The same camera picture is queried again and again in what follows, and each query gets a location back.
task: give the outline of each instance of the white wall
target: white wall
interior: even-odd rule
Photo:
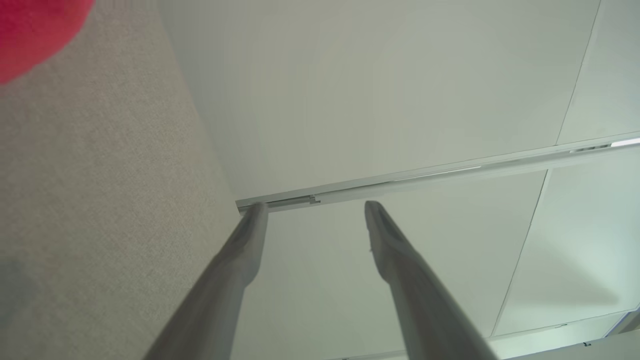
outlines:
[[[518,360],[637,360],[640,358],[640,330],[592,341],[591,346],[570,347],[515,357]]]

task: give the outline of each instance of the beige carpet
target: beige carpet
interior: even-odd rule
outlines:
[[[1,359],[141,358],[239,220],[153,2],[131,3],[0,87]]]

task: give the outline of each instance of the pink fabric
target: pink fabric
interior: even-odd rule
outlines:
[[[92,5],[93,0],[0,0],[0,84],[62,49]]]

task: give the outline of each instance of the red object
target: red object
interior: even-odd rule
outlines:
[[[62,49],[92,5],[93,0],[0,0],[0,84]]]

